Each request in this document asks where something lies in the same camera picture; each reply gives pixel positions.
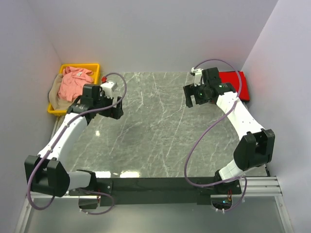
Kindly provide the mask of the pink t shirt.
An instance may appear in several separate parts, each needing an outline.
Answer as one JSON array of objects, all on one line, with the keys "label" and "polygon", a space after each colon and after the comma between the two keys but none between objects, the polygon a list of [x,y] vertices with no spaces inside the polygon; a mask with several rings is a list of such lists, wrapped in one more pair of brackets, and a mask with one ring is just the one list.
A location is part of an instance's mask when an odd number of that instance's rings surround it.
[{"label": "pink t shirt", "polygon": [[63,69],[63,78],[58,91],[60,99],[73,102],[82,95],[85,84],[93,84],[93,72],[86,68],[67,66]]}]

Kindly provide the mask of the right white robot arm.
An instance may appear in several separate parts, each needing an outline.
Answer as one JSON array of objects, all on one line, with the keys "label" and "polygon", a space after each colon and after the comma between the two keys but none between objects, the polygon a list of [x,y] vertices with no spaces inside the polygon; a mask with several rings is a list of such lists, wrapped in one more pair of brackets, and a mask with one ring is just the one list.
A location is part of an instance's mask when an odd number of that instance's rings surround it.
[{"label": "right white robot arm", "polygon": [[217,125],[227,118],[239,137],[239,143],[233,153],[233,159],[225,167],[216,171],[214,182],[198,184],[186,178],[196,187],[211,188],[223,194],[230,188],[230,182],[241,179],[250,169],[265,165],[272,160],[275,133],[265,129],[249,113],[239,95],[241,89],[235,89],[231,83],[222,82],[216,67],[209,69],[192,68],[192,84],[183,87],[186,106],[213,103],[223,111],[223,116],[214,122]]}]

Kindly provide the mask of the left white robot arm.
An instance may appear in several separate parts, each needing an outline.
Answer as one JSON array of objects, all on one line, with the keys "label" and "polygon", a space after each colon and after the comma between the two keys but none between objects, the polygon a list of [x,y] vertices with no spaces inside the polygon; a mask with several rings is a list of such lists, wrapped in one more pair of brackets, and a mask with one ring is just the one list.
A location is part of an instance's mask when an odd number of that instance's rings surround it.
[{"label": "left white robot arm", "polygon": [[78,188],[86,195],[96,192],[97,178],[94,172],[67,172],[64,162],[76,140],[97,114],[113,119],[120,119],[123,115],[122,98],[113,101],[116,88],[117,83],[113,81],[84,85],[82,95],[68,108],[62,125],[47,146],[37,156],[26,158],[24,166],[28,193],[62,197],[67,191]]}]

